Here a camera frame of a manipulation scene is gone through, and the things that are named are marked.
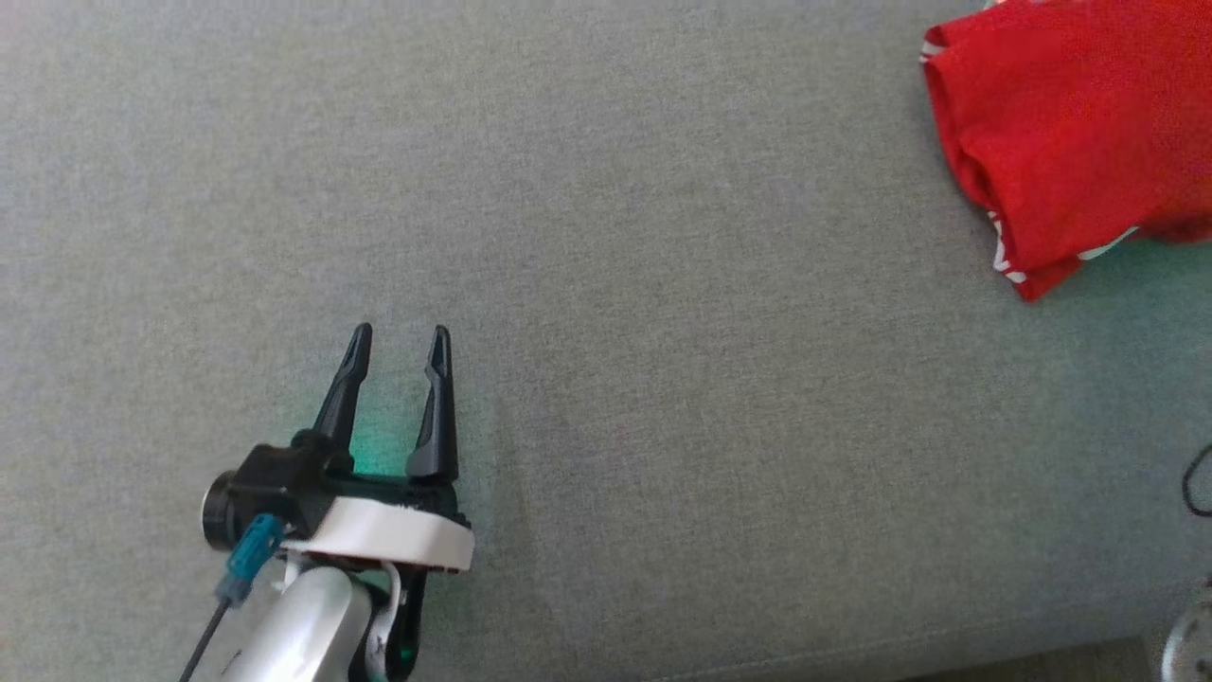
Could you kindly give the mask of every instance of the metal object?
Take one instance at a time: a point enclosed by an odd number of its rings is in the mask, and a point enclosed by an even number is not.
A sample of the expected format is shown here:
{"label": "metal object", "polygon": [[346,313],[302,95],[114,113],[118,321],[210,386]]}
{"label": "metal object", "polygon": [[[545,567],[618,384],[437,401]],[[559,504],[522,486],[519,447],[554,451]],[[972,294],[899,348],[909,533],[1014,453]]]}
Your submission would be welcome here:
{"label": "metal object", "polygon": [[287,588],[223,680],[348,682],[372,613],[361,581],[338,568],[313,568]]}
{"label": "metal object", "polygon": [[[405,476],[354,474],[349,442],[370,368],[371,326],[354,329],[311,429],[287,448],[257,446],[202,500],[202,535],[230,550],[259,515],[288,531],[282,597],[229,664],[228,682],[407,680],[417,660],[430,571],[471,566],[475,535],[458,511],[450,332],[434,329],[429,396]],[[364,581],[387,572],[391,591]]]}
{"label": "metal object", "polygon": [[1212,579],[1170,631],[1162,682],[1212,682]]}

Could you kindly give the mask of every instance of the black cable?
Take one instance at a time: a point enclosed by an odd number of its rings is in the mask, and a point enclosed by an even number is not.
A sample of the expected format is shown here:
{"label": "black cable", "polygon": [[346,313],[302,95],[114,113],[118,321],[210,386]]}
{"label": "black cable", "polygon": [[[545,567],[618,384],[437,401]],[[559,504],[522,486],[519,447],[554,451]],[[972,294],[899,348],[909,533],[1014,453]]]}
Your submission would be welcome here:
{"label": "black cable", "polygon": [[1205,458],[1208,457],[1208,453],[1212,453],[1212,446],[1200,451],[1200,454],[1195,455],[1190,466],[1187,468],[1187,472],[1183,474],[1183,504],[1187,505],[1187,509],[1191,514],[1205,518],[1212,518],[1212,510],[1205,510],[1195,506],[1195,500],[1191,498],[1191,478],[1195,478],[1195,471],[1200,469],[1200,465],[1204,463]]}
{"label": "black cable", "polygon": [[223,620],[223,614],[227,613],[228,607],[231,606],[231,600],[221,598],[219,606],[215,608],[215,613],[211,614],[211,621],[206,624],[206,630],[202,631],[202,638],[198,641],[198,646],[194,647],[194,655],[189,657],[189,663],[185,664],[185,671],[181,674],[181,680],[177,682],[189,682],[189,678],[194,676],[194,669],[198,667],[198,661],[202,660],[202,652],[206,651],[206,644],[211,643],[211,637],[215,636],[215,631],[219,626],[219,621]]}

